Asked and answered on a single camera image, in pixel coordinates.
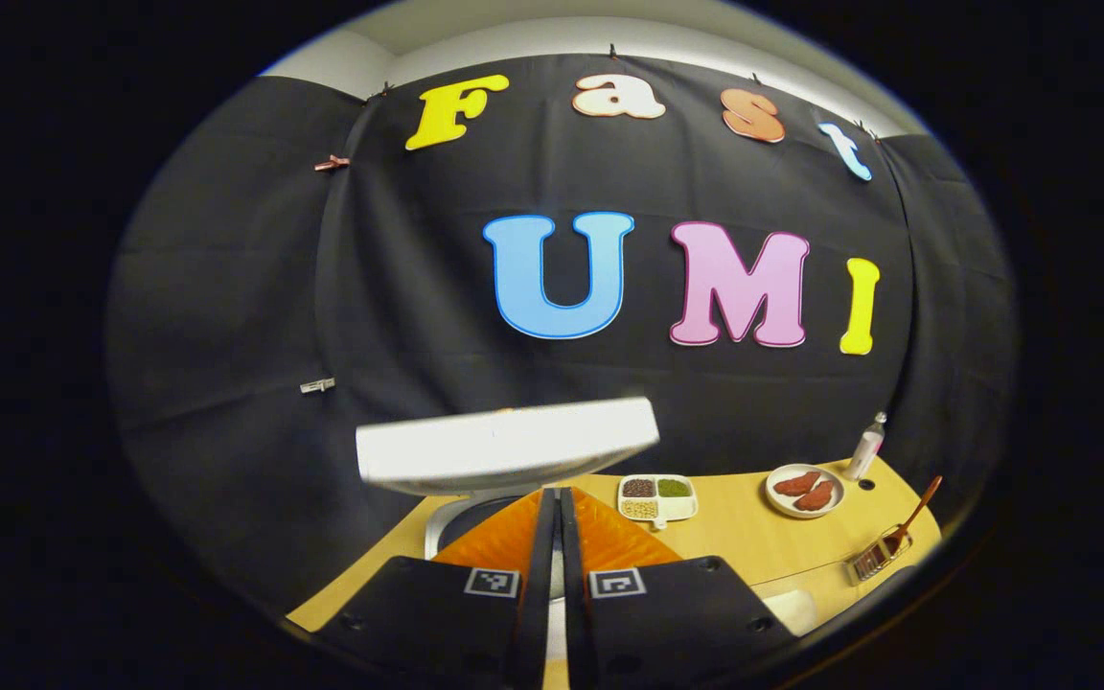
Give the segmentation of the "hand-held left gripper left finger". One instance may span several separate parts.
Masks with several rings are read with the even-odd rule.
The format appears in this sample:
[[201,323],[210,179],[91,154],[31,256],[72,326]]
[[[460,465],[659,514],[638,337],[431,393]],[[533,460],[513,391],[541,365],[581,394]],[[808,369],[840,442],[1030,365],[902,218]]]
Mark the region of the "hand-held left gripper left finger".
[[535,493],[534,506],[526,569],[391,558],[315,641],[390,689],[539,689],[556,491]]

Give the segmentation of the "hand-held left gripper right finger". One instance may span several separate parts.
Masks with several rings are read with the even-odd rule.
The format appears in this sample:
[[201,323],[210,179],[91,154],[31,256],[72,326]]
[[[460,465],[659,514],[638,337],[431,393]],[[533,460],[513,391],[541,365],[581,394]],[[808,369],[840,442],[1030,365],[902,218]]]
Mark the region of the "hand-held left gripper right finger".
[[573,689],[716,689],[796,639],[719,556],[587,567],[587,493],[560,492],[567,682]]

